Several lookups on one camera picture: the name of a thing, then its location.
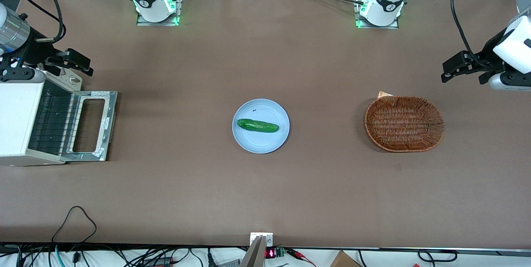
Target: table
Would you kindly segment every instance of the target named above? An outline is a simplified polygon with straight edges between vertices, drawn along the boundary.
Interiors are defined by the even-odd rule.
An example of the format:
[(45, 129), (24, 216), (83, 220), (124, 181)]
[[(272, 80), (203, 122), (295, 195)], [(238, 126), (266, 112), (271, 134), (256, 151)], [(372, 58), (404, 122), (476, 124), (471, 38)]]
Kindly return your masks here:
[[(81, 205), (98, 224), (91, 242), (245, 245), (271, 231), (291, 246), (531, 248), (531, 95), (477, 75), (442, 84), (463, 49), (449, 0), (407, 1), (385, 30), (357, 29), (336, 0), (186, 0), (172, 28), (136, 27), (127, 0), (59, 0), (56, 47), (93, 60), (86, 90), (121, 93), (112, 148), (104, 163), (2, 167), (2, 240), (48, 241)], [(475, 51), (516, 14), (515, 0), (455, 3)], [(28, 3), (19, 12), (57, 32)], [(434, 103), (441, 144), (377, 149), (363, 118), (379, 90)], [(267, 155), (231, 132), (260, 97), (291, 121)], [(80, 212), (68, 224), (59, 240), (90, 232)]]

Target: green cucumber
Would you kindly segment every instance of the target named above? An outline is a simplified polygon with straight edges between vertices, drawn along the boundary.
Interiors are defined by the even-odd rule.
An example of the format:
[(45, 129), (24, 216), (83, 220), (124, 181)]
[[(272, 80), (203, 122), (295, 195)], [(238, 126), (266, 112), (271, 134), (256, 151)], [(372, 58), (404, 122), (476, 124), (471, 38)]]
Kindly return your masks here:
[(258, 131), (267, 133), (273, 133), (278, 131), (278, 125), (276, 124), (255, 121), (251, 119), (240, 119), (237, 121), (237, 124), (239, 127), (248, 131)]

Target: woven basket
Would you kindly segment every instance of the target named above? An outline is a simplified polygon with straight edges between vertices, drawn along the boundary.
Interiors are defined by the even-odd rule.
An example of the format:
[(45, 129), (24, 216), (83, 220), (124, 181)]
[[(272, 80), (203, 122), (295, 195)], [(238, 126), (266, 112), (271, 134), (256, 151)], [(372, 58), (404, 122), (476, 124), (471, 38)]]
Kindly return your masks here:
[(422, 152), (441, 142), (444, 122), (437, 108), (424, 98), (387, 96), (367, 108), (365, 128), (383, 150)]

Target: metal rack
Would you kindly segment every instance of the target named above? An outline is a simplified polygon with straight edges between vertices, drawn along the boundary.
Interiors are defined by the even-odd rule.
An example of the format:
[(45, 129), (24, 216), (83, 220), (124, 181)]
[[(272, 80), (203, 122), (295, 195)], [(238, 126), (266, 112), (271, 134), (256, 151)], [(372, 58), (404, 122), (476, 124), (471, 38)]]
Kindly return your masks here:
[[(40, 98), (28, 148), (58, 155), (64, 161), (105, 160), (114, 121), (116, 92), (68, 92), (47, 81)], [(83, 103), (88, 99), (104, 100), (100, 131), (93, 152), (75, 152)]]

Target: plate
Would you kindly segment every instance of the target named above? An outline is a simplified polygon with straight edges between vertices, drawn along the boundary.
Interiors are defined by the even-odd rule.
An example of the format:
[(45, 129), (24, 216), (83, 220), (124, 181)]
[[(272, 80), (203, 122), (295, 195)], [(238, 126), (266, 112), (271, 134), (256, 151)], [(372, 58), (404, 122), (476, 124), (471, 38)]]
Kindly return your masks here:
[[(274, 133), (247, 131), (238, 126), (240, 119), (252, 119), (277, 124)], [(284, 144), (290, 133), (290, 119), (280, 104), (269, 99), (254, 99), (242, 105), (234, 115), (233, 135), (238, 144), (256, 154), (266, 154), (277, 150)]]

